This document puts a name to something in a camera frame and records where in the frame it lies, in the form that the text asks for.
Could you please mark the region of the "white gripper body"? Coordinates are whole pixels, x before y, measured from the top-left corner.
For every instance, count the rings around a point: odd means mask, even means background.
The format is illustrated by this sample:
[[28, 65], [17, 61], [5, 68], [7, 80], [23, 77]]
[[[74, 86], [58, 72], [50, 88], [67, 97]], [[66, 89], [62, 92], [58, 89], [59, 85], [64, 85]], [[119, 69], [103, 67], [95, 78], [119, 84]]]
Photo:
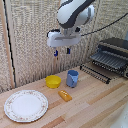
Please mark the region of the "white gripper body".
[[49, 47], [71, 46], [80, 42], [81, 36], [76, 33], [70, 36], [64, 36], [60, 32], [49, 32], [47, 45]]

